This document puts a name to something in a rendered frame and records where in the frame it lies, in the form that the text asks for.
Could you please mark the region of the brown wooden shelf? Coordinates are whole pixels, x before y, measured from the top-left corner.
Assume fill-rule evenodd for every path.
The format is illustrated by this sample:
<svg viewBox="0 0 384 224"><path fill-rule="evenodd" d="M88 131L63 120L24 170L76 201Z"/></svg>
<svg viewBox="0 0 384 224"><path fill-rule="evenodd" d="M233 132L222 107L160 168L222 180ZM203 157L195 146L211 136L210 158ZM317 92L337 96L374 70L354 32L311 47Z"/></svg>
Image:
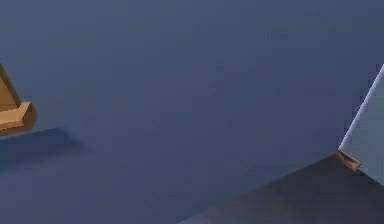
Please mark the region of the brown wooden shelf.
<svg viewBox="0 0 384 224"><path fill-rule="evenodd" d="M0 136L30 130L36 121L31 101L22 102L0 64Z"/></svg>

